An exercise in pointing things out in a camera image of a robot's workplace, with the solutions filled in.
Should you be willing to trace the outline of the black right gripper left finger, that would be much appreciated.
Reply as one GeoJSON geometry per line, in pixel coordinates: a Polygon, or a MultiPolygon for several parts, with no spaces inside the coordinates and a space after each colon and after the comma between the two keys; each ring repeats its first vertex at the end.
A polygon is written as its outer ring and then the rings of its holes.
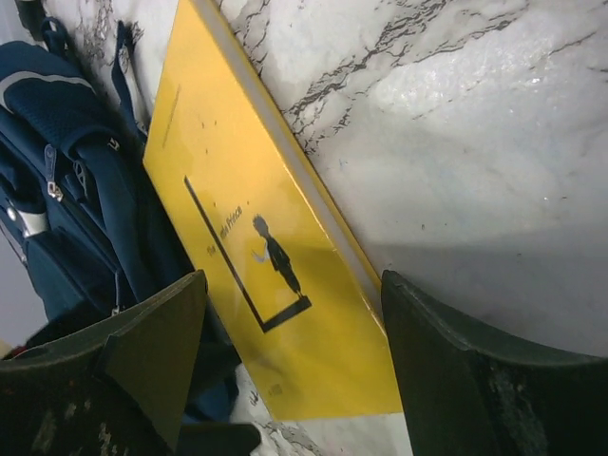
{"type": "Polygon", "coordinates": [[[206,278],[1,363],[4,455],[170,455],[200,344],[206,278]]]}

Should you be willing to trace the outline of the navy blue student backpack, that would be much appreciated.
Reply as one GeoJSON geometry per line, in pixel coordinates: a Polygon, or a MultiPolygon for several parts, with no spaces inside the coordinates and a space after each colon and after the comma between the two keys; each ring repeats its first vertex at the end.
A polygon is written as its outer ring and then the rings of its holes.
{"type": "Polygon", "coordinates": [[[110,109],[63,24],[1,47],[1,225],[47,325],[33,344],[146,300],[193,271],[143,167],[146,136],[119,66],[110,109]]]}

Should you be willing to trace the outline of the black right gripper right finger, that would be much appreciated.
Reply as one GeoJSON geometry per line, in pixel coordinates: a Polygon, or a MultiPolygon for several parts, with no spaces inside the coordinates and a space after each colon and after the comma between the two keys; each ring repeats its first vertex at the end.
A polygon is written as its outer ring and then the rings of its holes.
{"type": "Polygon", "coordinates": [[[607,361],[449,307],[394,271],[384,325],[416,455],[603,455],[607,361]]]}

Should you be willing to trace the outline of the yellow notebook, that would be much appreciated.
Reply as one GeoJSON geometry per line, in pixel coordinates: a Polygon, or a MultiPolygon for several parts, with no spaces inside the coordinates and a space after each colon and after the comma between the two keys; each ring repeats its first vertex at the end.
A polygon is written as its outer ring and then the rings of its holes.
{"type": "Polygon", "coordinates": [[[144,165],[277,420],[401,410],[379,279],[212,1],[181,1],[144,165]]]}

